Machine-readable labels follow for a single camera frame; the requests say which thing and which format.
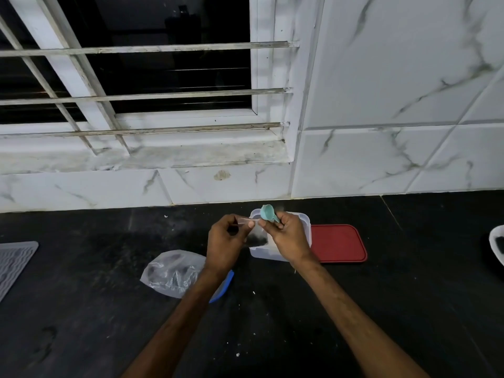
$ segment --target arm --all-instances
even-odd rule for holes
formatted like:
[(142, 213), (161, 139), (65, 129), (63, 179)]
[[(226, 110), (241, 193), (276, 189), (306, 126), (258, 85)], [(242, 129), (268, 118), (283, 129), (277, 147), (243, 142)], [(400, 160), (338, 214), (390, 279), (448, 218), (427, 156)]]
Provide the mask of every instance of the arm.
[(320, 265), (296, 215), (277, 212), (282, 221), (259, 225), (272, 235), (282, 256), (313, 289), (368, 378), (428, 378), (428, 375), (344, 292)]
[(235, 218), (235, 215), (226, 215), (212, 226), (208, 234), (207, 260), (198, 280), (122, 378), (166, 378), (173, 375), (208, 302), (238, 259), (240, 249), (254, 226), (250, 222), (249, 226), (241, 227), (235, 236), (230, 236), (227, 229)]

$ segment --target tile grout line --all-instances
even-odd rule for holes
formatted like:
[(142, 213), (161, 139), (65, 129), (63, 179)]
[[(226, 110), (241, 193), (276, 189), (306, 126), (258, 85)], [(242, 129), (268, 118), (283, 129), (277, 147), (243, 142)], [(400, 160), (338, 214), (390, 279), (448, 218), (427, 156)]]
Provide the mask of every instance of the tile grout line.
[(396, 222), (397, 226), (399, 227), (399, 229), (403, 232), (404, 232), (404, 229), (403, 227), (401, 227), (401, 225), (399, 224), (399, 222), (397, 221), (395, 215), (392, 213), (392, 210), (390, 209), (390, 207), (388, 206), (387, 202), (385, 201), (385, 199), (383, 198), (383, 195), (380, 195), (380, 198), (381, 198), (381, 201), (383, 202), (383, 204), (385, 204), (385, 207), (387, 207), (388, 211), (390, 212), (390, 214), (392, 215), (392, 217), (394, 218), (394, 221)]

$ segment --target window frame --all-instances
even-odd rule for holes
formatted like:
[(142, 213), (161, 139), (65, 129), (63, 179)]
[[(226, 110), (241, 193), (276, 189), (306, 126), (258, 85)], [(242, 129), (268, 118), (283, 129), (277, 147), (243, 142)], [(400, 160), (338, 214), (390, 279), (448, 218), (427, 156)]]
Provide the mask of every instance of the window frame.
[[(79, 48), (77, 38), (70, 29), (56, 0), (9, 0), (26, 28), (41, 49)], [(128, 148), (136, 146), (173, 146), (175, 138), (182, 135), (183, 145), (285, 141), (289, 161), (295, 160), (299, 132), (302, 129), (306, 97), (317, 48), (318, 27), (325, 0), (250, 0), (250, 38), (272, 41), (293, 41), (297, 49), (251, 50), (252, 88), (284, 88), (289, 94), (253, 97), (252, 109), (193, 110), (152, 113), (115, 114), (109, 102), (79, 102), (86, 118), (77, 122), (82, 131), (122, 128), (186, 127), (189, 125), (216, 125), (240, 123), (280, 122), (280, 127), (269, 129), (244, 129), (239, 132), (217, 130), (206, 133), (176, 133), (156, 135), (130, 135), (128, 144), (121, 135), (88, 136), (97, 149)], [(42, 8), (49, 11), (49, 17)], [(103, 96), (105, 93), (85, 55), (47, 56), (56, 74), (72, 97)], [(0, 135), (10, 133), (47, 133), (72, 131), (67, 122), (22, 123), (0, 125)], [(44, 137), (37, 139), (0, 138), (0, 148), (7, 152), (84, 151), (77, 138)]]
[[(42, 5), (37, 0), (9, 0), (35, 42), (42, 49), (79, 47), (57, 0), (43, 0), (55, 21), (49, 21), (42, 13)], [(293, 39), (295, 0), (249, 0), (250, 41), (289, 41)], [(251, 50), (252, 88), (275, 88), (287, 86), (290, 57), (294, 49)], [(66, 89), (73, 97), (104, 95), (104, 91), (91, 69), (85, 55), (47, 57)], [(251, 109), (189, 110), (164, 112), (135, 112), (115, 114), (110, 103), (79, 103), (79, 108), (87, 120), (86, 126), (94, 130), (114, 128), (158, 128), (186, 127), (195, 125), (247, 124), (283, 122), (287, 103), (286, 95), (252, 96)], [(17, 124), (20, 132), (29, 132), (34, 123)], [(55, 131), (67, 127), (66, 122), (44, 123)], [(12, 133), (12, 128), (3, 130)], [(282, 139), (281, 130), (275, 130)], [(107, 145), (120, 146), (112, 142)]]

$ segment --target white marble tile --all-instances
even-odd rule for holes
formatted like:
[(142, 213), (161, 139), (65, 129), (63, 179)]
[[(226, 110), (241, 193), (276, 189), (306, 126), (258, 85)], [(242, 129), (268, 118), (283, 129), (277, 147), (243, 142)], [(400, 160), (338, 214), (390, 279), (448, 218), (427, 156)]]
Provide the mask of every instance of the white marble tile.
[(504, 60), (504, 0), (325, 0), (305, 127), (456, 122)]
[(291, 165), (244, 164), (160, 170), (175, 204), (289, 198)]
[[(457, 126), (408, 192), (504, 188), (503, 139), (504, 124)], [(442, 170), (432, 167), (449, 159)]]
[(0, 211), (167, 206), (156, 170), (84, 171), (0, 176)]
[(504, 76), (499, 77), (481, 96), (462, 123), (476, 121), (504, 122)]
[(404, 192), (449, 129), (432, 126), (303, 132), (292, 197)]

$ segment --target stain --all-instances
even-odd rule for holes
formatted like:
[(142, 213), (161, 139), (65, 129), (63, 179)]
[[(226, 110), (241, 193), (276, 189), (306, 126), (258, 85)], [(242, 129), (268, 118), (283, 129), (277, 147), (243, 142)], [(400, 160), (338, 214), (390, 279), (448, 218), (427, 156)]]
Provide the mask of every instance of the stain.
[(231, 177), (231, 174), (226, 170), (220, 170), (214, 175), (215, 180), (225, 180)]
[(58, 330), (55, 326), (46, 326), (42, 328), (42, 335), (38, 346), (33, 350), (31, 355), (31, 362), (28, 364), (28, 368), (44, 362), (44, 360), (51, 354), (52, 344), (54, 343), (56, 336), (58, 335)]

